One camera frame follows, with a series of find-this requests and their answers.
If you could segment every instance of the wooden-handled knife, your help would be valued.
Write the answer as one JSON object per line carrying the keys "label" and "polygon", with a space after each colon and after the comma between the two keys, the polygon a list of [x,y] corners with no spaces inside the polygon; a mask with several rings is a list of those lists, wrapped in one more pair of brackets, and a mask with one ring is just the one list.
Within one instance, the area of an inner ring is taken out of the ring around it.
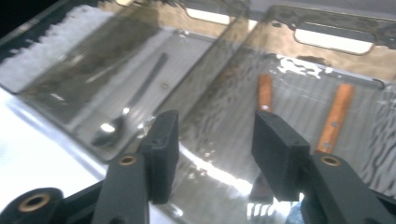
{"label": "wooden-handled knife", "polygon": [[259,109],[272,111],[272,78],[270,75],[259,75]]}
{"label": "wooden-handled knife", "polygon": [[355,88],[352,85],[341,84],[338,87],[332,102],[332,108],[319,138],[317,151],[332,153],[347,116],[347,111],[352,103],[354,93]]}

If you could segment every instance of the spoon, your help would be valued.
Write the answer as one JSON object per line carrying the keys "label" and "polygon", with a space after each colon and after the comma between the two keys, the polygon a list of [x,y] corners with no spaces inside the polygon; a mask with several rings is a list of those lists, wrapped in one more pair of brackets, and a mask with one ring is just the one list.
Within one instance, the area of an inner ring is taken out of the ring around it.
{"label": "spoon", "polygon": [[124,119],[131,111],[131,108],[139,102],[142,96],[145,94],[149,84],[151,81],[158,75],[160,70],[163,68],[163,65],[168,60],[168,54],[163,53],[158,61],[155,63],[151,72],[148,74],[148,77],[143,82],[143,84],[139,87],[136,94],[132,97],[132,99],[126,104],[126,106],[122,109],[122,113],[105,123],[100,125],[100,128],[96,131],[91,144],[94,147],[106,147],[114,143],[118,140],[121,134],[121,130],[124,125]]}

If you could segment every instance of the white surface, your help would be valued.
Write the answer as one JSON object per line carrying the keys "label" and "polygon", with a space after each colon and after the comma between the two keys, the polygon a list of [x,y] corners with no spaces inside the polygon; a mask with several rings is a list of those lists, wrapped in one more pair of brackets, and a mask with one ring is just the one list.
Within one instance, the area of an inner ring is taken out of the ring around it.
{"label": "white surface", "polygon": [[29,49],[12,50],[14,57],[0,64],[0,83],[11,91],[20,91],[113,15],[96,7],[75,7],[61,23],[51,25],[46,35],[39,37],[39,43]]}
{"label": "white surface", "polygon": [[187,14],[189,14],[189,16],[198,20],[213,21],[225,25],[230,24],[230,17],[226,15],[221,15],[219,13],[213,13],[213,12],[206,12],[192,8],[186,8],[186,11]]}
{"label": "white surface", "polygon": [[45,136],[5,106],[13,100],[0,90],[0,211],[32,189],[57,188],[67,197],[98,181],[56,138]]}
{"label": "white surface", "polygon": [[[0,89],[0,213],[12,200],[32,189],[56,188],[68,197],[105,176],[106,166],[67,136],[36,114],[30,115],[31,120],[27,120],[29,115],[22,118],[13,112],[15,108],[22,114],[30,109]],[[150,223],[175,223],[152,205],[149,219]]]}
{"label": "white surface", "polygon": [[335,49],[353,54],[363,54],[368,52],[373,43],[345,38],[336,35],[325,35],[317,32],[297,29],[294,33],[299,42],[323,47],[325,49]]}

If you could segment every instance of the black plastic part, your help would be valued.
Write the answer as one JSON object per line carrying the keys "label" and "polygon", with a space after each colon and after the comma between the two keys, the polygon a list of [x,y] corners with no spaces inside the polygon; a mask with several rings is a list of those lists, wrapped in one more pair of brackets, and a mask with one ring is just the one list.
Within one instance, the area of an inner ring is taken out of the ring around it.
{"label": "black plastic part", "polygon": [[317,153],[309,162],[309,179],[328,223],[394,224],[396,220],[339,157]]}
{"label": "black plastic part", "polygon": [[50,224],[61,218],[57,212],[63,194],[59,189],[34,189],[12,201],[2,212],[0,223]]}
{"label": "black plastic part", "polygon": [[396,200],[375,190],[372,190],[372,193],[396,219]]}
{"label": "black plastic part", "polygon": [[119,155],[109,164],[92,223],[149,223],[147,195],[144,158]]}
{"label": "black plastic part", "polygon": [[281,117],[257,111],[251,153],[279,201],[298,201],[309,144]]}
{"label": "black plastic part", "polygon": [[138,152],[145,157],[148,198],[167,203],[172,191],[178,161],[178,113],[161,113],[152,124]]}
{"label": "black plastic part", "polygon": [[91,223],[102,185],[103,181],[100,181],[64,199],[62,213],[65,224]]}
{"label": "black plastic part", "polygon": [[309,182],[306,182],[305,184],[308,188],[304,189],[304,199],[301,202],[301,213],[304,219],[304,224],[328,223],[317,194],[314,189],[309,187]]}

